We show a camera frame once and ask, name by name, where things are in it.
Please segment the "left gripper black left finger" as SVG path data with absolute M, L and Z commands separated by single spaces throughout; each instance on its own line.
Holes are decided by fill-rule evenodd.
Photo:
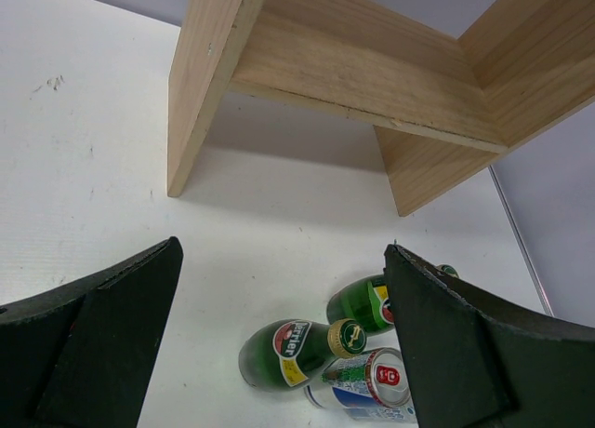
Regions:
M 2 426 L 137 426 L 182 262 L 172 236 L 2 305 Z

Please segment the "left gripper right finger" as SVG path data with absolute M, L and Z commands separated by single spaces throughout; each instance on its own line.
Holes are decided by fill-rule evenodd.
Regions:
M 593 328 L 499 298 L 400 245 L 385 262 L 419 426 L 593 426 Z

